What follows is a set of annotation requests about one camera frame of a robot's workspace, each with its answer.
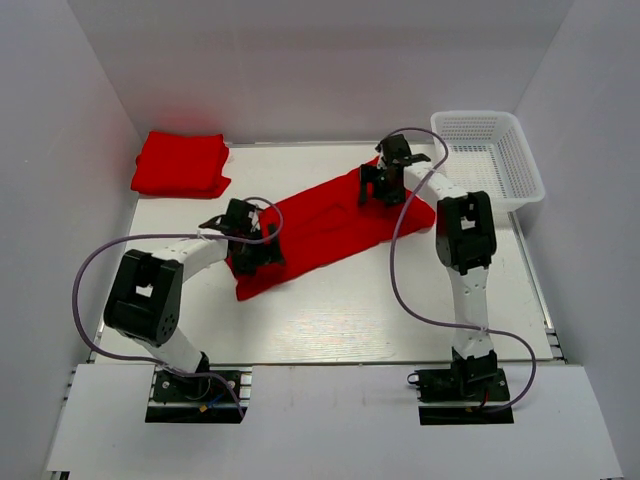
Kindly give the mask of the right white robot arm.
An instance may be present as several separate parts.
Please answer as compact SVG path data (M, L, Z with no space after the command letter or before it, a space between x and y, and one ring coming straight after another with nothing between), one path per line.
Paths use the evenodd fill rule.
M497 250L491 200L484 191L469 192L437 169L423 154L414 154L398 129L376 146L376 165L361 165L358 204L370 198L387 207L400 206L391 238L389 267L393 293L415 319L454 331L451 384L461 397L472 399L484 391L497 372L497 355L489 333L487 279ZM435 249L446 268L453 295L454 321L431 320L412 311L401 299L395 273L395 250L404 218L414 200L435 212Z

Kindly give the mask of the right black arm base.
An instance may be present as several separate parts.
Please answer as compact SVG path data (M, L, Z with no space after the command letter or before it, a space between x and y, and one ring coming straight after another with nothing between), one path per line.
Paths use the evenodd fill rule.
M510 401L504 370L463 393L450 369L422 369L407 376L417 391L421 426L480 426L514 423L512 408L494 412Z

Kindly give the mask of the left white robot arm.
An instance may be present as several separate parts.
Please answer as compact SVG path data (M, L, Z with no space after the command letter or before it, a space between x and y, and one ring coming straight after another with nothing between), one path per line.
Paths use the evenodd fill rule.
M124 253L109 293L104 323L143 346L150 361L177 376L177 387L199 399L211 387L209 360L179 328L183 285L220 262L240 275L254 275L268 265L283 265L279 234L283 214L268 222L260 197L232 199L226 212L201 223L194 234L180 236L155 251Z

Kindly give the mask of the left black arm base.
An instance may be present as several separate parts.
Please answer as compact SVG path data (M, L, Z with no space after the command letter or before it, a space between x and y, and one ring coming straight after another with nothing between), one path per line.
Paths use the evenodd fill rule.
M239 425L250 398L251 371L214 370L222 378L185 378L166 370L152 377L147 424Z

